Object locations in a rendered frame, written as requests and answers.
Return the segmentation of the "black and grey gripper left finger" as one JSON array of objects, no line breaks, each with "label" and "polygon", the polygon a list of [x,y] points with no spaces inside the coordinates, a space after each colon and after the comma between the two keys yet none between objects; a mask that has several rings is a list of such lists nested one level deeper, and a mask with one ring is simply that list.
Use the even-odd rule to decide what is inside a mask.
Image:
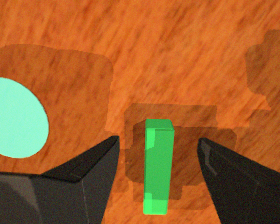
[{"label": "black and grey gripper left finger", "polygon": [[119,153],[112,135],[42,174],[0,171],[0,224],[101,224]]}]

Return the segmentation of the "cyan circle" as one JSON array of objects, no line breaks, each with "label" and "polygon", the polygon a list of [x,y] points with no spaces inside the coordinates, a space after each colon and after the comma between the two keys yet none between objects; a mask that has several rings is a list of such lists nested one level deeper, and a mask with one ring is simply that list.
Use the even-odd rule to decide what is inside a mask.
[{"label": "cyan circle", "polygon": [[49,123],[39,99],[24,85],[0,77],[0,154],[25,158],[46,143]]}]

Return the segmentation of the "green rectangular post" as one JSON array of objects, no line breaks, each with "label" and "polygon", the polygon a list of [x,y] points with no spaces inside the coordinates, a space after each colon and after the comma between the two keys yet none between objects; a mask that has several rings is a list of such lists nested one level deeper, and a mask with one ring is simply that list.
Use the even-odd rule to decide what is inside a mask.
[{"label": "green rectangular post", "polygon": [[170,119],[146,119],[144,214],[167,214],[173,141]]}]

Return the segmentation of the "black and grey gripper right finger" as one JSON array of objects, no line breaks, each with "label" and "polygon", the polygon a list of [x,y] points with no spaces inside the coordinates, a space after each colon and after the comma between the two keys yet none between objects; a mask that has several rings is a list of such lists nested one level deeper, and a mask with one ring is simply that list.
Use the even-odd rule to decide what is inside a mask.
[{"label": "black and grey gripper right finger", "polygon": [[208,138],[197,155],[221,224],[280,224],[280,172]]}]

